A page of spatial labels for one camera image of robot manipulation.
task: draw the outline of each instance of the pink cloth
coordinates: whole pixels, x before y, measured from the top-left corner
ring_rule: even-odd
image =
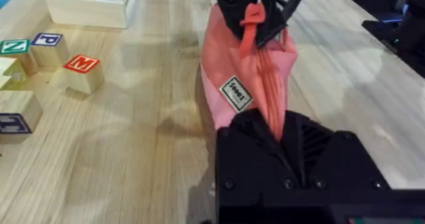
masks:
[[[201,53],[201,76],[216,129],[228,126],[237,112],[259,108],[275,138],[282,137],[288,76],[298,54],[287,32],[281,36],[282,42],[272,40],[260,50],[253,47],[241,58],[241,42],[226,26],[218,5],[212,7]],[[233,76],[252,97],[243,110],[236,110],[220,90]]]

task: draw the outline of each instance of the pink pouch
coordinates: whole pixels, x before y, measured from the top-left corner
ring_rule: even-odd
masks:
[[[258,108],[275,139],[282,137],[287,85],[297,51],[286,29],[280,40],[261,49],[252,45],[256,24],[264,20],[262,4],[246,9],[244,38],[226,26],[218,5],[211,9],[201,53],[201,75],[216,129],[227,127],[234,115]]]

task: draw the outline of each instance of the black device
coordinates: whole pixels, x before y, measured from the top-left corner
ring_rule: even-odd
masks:
[[[382,44],[425,77],[425,0],[408,0],[404,17],[381,17],[364,21],[363,27]]]
[[[425,223],[425,191],[392,190],[355,134],[290,111],[284,130],[249,110],[218,131],[218,223]]]
[[[244,19],[245,8],[258,0],[217,0],[224,15],[227,27],[240,39],[244,27],[239,22]],[[257,27],[256,45],[261,48],[273,39],[283,28],[301,0],[261,0],[266,10],[266,20]]]

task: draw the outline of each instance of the letter block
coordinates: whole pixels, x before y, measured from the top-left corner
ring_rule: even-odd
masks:
[[[19,60],[0,57],[0,90],[18,90],[26,81],[27,75]]]
[[[30,50],[30,40],[10,40],[0,43],[0,56],[17,58],[25,70],[27,76],[39,71],[39,66]]]
[[[31,44],[34,58],[41,68],[55,70],[70,58],[62,34],[39,33]]]
[[[32,134],[42,112],[32,91],[0,91],[0,134]]]
[[[100,60],[85,55],[76,55],[64,66],[70,88],[92,94],[104,83]]]

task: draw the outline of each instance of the white wooden box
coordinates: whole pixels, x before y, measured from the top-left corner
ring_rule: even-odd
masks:
[[[53,22],[127,28],[136,0],[46,0]]]

